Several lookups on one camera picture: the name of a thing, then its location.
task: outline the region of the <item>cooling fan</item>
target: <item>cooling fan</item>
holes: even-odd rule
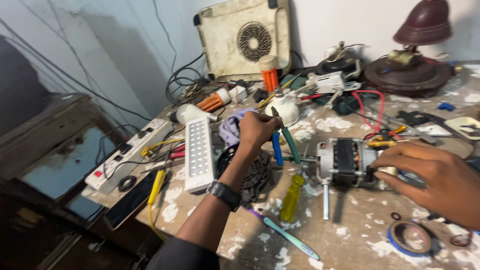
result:
[[[262,79],[258,60],[267,54],[288,73],[289,12],[288,0],[233,0],[200,10],[193,22],[210,79]]]

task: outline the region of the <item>rag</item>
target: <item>rag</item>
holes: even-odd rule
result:
[[[240,142],[240,129],[238,124],[248,111],[256,111],[254,108],[238,109],[229,115],[218,127],[218,134],[225,142],[226,147]]]

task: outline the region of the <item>wristwatch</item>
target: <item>wristwatch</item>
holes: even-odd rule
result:
[[[212,194],[213,196],[224,201],[230,208],[232,212],[237,212],[241,203],[241,195],[233,191],[227,185],[220,183],[218,180],[214,180],[207,189],[207,193]]]

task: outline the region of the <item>black sleeve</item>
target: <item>black sleeve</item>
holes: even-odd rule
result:
[[[220,270],[218,256],[199,245],[172,238],[153,256],[146,270]]]

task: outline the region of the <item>light bulb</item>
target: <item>light bulb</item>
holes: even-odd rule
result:
[[[181,105],[177,109],[176,116],[177,116],[178,122],[183,125],[188,121],[201,118],[201,117],[207,117],[212,122],[217,122],[218,120],[218,116],[209,112],[205,112],[193,104]]]

